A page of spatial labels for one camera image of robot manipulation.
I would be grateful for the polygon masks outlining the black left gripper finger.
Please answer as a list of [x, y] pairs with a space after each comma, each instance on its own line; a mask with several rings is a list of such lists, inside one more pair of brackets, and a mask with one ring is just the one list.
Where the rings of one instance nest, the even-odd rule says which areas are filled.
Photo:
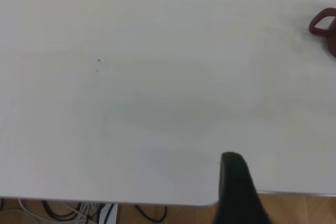
[[213, 223], [271, 223], [247, 163], [238, 153], [221, 155], [219, 200]]

